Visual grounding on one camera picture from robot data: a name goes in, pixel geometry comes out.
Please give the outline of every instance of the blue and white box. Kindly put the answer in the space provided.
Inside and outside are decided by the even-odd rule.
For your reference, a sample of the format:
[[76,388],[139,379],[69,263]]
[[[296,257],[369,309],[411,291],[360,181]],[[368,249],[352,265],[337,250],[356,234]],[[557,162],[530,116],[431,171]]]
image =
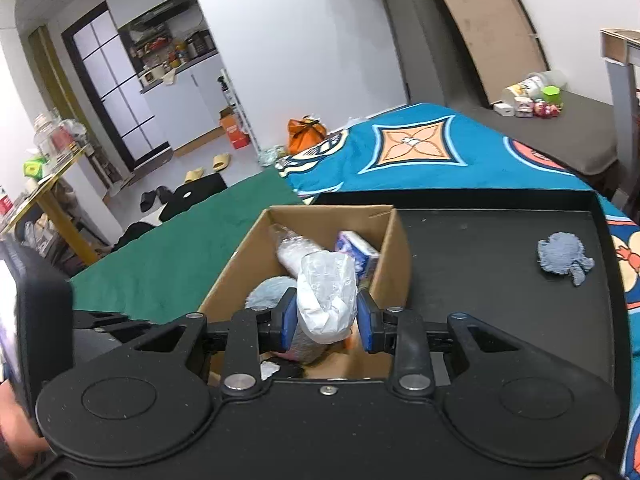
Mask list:
[[356,261],[358,289],[369,288],[376,272],[380,253],[354,231],[340,231],[335,252],[351,256]]

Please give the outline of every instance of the hand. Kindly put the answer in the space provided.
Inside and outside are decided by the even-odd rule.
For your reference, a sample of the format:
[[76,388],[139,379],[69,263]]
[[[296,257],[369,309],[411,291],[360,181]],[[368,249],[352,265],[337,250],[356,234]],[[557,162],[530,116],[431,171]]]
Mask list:
[[49,449],[47,441],[33,431],[27,416],[15,400],[9,381],[0,384],[0,433],[18,463],[29,467],[36,455]]

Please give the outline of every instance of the brown board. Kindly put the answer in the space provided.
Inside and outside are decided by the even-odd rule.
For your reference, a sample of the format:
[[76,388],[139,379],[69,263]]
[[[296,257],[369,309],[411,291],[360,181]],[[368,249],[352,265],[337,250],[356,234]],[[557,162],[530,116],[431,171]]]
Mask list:
[[489,104],[530,72],[548,70],[520,0],[443,0],[476,66]]

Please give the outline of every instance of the black door frame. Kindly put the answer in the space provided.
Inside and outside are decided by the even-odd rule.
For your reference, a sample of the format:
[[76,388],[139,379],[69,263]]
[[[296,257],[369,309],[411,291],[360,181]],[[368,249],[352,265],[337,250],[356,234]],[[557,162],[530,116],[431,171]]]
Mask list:
[[164,144],[161,144],[157,148],[152,149],[149,153],[147,153],[142,158],[135,160],[131,155],[131,152],[127,148],[127,145],[124,143],[124,140],[122,140],[122,137],[120,137],[120,134],[116,129],[115,124],[113,124],[113,121],[111,120],[111,117],[107,112],[107,109],[104,107],[102,99],[100,98],[100,96],[98,95],[98,92],[95,89],[93,81],[91,81],[91,77],[89,76],[86,66],[84,65],[84,61],[82,61],[82,56],[80,55],[80,51],[78,50],[78,47],[76,46],[76,42],[74,41],[74,36],[81,29],[89,25],[89,23],[91,23],[95,18],[104,14],[105,12],[108,12],[108,10],[109,10],[109,7],[107,6],[107,2],[103,2],[97,7],[95,7],[94,9],[90,10],[82,18],[77,20],[73,25],[71,25],[71,27],[69,27],[67,30],[65,30],[62,33],[62,40],[65,43],[66,50],[68,51],[69,57],[71,58],[71,62],[73,63],[73,66],[76,69],[76,72],[78,73],[78,77],[80,78],[82,87],[84,88],[84,91],[89,97],[89,101],[94,107],[94,110],[98,115],[98,118],[102,123],[102,126],[104,126],[104,129],[107,131],[107,135],[111,139],[111,142],[113,142],[114,146],[116,147],[116,150],[122,157],[122,160],[124,161],[125,165],[127,166],[127,168],[129,168],[129,171],[133,171],[137,167],[139,167],[140,165],[148,161],[150,158],[153,158],[159,153],[164,152],[164,150],[166,150],[169,147],[169,143],[165,142]]

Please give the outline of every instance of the person's arm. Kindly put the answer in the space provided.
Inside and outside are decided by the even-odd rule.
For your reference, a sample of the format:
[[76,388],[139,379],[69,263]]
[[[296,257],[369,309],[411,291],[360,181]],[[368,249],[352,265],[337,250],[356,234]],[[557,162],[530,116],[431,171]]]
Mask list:
[[33,431],[15,400],[9,381],[0,384],[0,469],[18,476],[47,449],[47,442]]

